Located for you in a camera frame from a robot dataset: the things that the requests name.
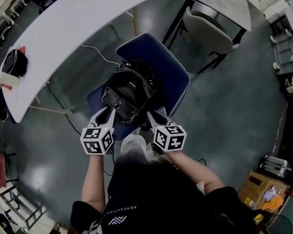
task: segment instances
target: concrete floor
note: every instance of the concrete floor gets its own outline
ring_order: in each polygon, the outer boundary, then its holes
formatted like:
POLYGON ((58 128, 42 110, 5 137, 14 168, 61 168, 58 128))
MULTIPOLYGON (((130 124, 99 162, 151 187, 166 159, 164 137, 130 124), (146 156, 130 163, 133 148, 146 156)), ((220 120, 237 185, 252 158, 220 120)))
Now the concrete floor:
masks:
MULTIPOLYGON (((141 32, 163 39, 183 1, 149 0, 139 6, 141 32)), ((208 58, 186 32, 177 36, 171 48, 191 76, 188 92, 173 116, 188 133, 184 151, 194 159, 203 157, 226 185, 236 189, 248 171, 256 168, 259 158, 272 153, 279 121, 286 110, 271 68, 269 24, 255 7, 249 4, 249 8, 252 31, 216 69, 196 75, 208 58)), ((37 11, 35 4, 30 3, 21 12, 0 52, 0 63, 7 48, 38 16, 37 11)), ((219 21, 231 36, 238 31, 228 19, 220 16, 219 21)), ((113 24, 85 45, 96 46, 108 60, 119 61, 115 48, 134 37, 134 33, 125 15, 113 24)), ((86 96, 114 69, 94 49, 80 47, 52 77, 51 89, 65 107, 74 111, 70 119, 78 131, 92 116, 86 96)), ((47 88, 39 97, 45 106, 60 108, 47 88)), ((63 224, 68 224, 71 205, 81 197, 89 160, 79 138, 64 116, 35 109, 28 110, 20 124, 4 125, 5 151, 18 153, 19 189, 29 200, 42 203, 47 214, 63 224)), ((112 173, 111 156, 105 156, 105 170, 112 173)), ((106 187, 109 180, 105 175, 106 187)))

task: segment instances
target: shirt sleeve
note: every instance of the shirt sleeve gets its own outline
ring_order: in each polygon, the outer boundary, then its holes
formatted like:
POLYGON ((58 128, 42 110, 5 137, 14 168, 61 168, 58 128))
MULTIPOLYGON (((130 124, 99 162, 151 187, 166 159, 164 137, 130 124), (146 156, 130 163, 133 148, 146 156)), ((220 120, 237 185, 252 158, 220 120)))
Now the shirt sleeve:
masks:
POLYGON ((206 198, 215 213, 225 215, 234 226, 248 230, 247 233, 256 233, 252 210, 240 201, 234 188, 216 189, 207 194, 206 198))
POLYGON ((69 234, 100 234, 102 214, 91 205, 76 201, 72 207, 69 234))

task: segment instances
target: forearm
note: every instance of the forearm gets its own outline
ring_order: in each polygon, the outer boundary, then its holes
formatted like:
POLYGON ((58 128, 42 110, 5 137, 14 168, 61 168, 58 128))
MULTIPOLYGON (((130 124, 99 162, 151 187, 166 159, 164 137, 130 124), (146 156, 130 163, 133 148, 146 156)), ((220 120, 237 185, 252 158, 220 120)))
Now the forearm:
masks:
POLYGON ((103 212, 105 207, 103 156, 91 155, 82 191, 82 201, 103 212))
POLYGON ((188 157, 182 151, 169 152, 167 156, 195 184, 203 181, 205 194, 224 187, 223 182, 211 169, 188 157))

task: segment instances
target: cardboard box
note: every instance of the cardboard box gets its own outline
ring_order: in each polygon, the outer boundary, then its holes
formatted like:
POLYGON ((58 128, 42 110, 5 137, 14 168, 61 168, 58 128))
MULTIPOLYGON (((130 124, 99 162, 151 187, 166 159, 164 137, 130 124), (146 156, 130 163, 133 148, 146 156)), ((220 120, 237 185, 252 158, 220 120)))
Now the cardboard box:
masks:
POLYGON ((284 182, 274 179, 256 172, 250 171, 247 178, 244 180, 238 196, 240 200, 252 210, 261 209, 266 202, 263 198, 265 192, 274 186, 282 198, 285 198, 285 191, 289 185, 284 182))

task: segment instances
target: black pouch on table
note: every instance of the black pouch on table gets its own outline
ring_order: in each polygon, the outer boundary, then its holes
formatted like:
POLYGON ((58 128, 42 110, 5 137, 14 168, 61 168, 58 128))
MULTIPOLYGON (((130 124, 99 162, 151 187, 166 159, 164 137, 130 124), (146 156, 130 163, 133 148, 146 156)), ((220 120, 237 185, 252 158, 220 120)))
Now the black pouch on table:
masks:
POLYGON ((115 108, 123 123, 137 123, 155 109, 158 87, 152 69, 145 62, 122 61, 103 91, 101 101, 115 108))
POLYGON ((14 49, 5 58, 2 71, 15 77, 25 76, 27 63, 27 57, 21 51, 14 49))

